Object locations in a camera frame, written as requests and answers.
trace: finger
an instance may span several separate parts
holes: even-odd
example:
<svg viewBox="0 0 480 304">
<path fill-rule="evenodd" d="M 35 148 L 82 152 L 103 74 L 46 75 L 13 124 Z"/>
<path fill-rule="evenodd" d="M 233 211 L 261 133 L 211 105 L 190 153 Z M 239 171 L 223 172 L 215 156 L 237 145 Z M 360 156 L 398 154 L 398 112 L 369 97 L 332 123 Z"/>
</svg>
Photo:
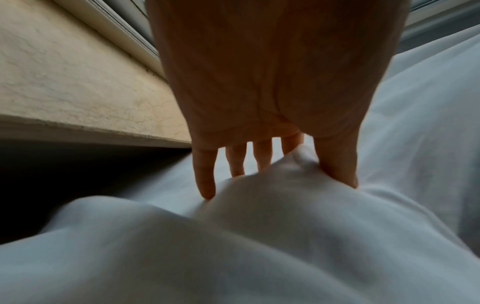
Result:
<svg viewBox="0 0 480 304">
<path fill-rule="evenodd" d="M 226 159 L 230 166 L 232 177 L 245 174 L 244 161 L 247 154 L 247 144 L 241 144 L 225 148 Z"/>
<path fill-rule="evenodd" d="M 281 138 L 281 150 L 283 154 L 289 154 L 296 147 L 304 143 L 304 134 L 302 132 L 295 133 L 290 136 Z"/>
<path fill-rule="evenodd" d="M 200 194 L 211 199 L 215 196 L 214 168 L 218 150 L 204 150 L 193 147 L 193 171 Z"/>
<path fill-rule="evenodd" d="M 272 139 L 258 141 L 253 143 L 253 156 L 256 160 L 258 171 L 262 171 L 270 166 L 272 162 Z"/>
<path fill-rule="evenodd" d="M 357 140 L 358 132 L 335 143 L 313 139 L 320 168 L 330 177 L 352 188 L 358 187 Z"/>
</svg>

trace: white bedsheet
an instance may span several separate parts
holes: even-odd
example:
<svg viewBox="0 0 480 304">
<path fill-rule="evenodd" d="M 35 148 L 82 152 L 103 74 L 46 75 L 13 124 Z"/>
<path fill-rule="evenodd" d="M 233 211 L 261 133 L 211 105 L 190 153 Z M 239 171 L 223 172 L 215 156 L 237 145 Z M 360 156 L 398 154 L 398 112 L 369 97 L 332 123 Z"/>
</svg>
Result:
<svg viewBox="0 0 480 304">
<path fill-rule="evenodd" d="M 394 58 L 358 190 L 319 172 L 308 138 L 235 180 L 220 153 L 202 205 L 187 157 L 123 194 L 148 204 L 77 200 L 0 246 L 0 302 L 478 303 L 479 113 L 475 27 Z"/>
</svg>

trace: white fabric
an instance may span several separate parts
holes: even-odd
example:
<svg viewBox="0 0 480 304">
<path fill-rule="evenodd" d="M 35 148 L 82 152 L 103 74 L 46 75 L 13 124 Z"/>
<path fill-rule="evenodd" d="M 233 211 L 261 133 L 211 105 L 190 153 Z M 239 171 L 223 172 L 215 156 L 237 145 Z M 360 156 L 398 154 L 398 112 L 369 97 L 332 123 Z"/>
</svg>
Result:
<svg viewBox="0 0 480 304">
<path fill-rule="evenodd" d="M 479 56 L 476 27 L 394 59 L 358 190 L 318 170 L 308 139 L 234 180 L 221 153 L 202 204 L 187 157 L 124 193 L 147 204 L 80 199 L 0 246 L 0 302 L 478 303 Z"/>
</svg>

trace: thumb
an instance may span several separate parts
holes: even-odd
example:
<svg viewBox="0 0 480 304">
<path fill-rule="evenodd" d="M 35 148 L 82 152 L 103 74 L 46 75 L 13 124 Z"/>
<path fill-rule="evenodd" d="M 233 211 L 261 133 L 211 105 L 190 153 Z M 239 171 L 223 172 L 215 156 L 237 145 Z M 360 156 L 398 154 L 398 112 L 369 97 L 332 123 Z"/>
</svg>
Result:
<svg viewBox="0 0 480 304">
<path fill-rule="evenodd" d="M 356 130 L 341 139 L 313 138 L 320 168 L 330 177 L 352 188 L 358 187 Z"/>
</svg>

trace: skin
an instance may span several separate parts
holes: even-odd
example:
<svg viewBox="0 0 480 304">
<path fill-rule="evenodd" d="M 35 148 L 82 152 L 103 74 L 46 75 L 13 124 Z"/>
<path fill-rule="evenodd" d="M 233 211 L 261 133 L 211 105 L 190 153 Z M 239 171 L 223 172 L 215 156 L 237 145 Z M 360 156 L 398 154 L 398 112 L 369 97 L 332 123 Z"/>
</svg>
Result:
<svg viewBox="0 0 480 304">
<path fill-rule="evenodd" d="M 360 124 L 408 0 L 149 0 L 146 8 L 204 198 L 215 195 L 219 148 L 238 176 L 247 142 L 263 170 L 273 137 L 288 153 L 303 133 L 314 138 L 320 168 L 357 187 Z"/>
</svg>

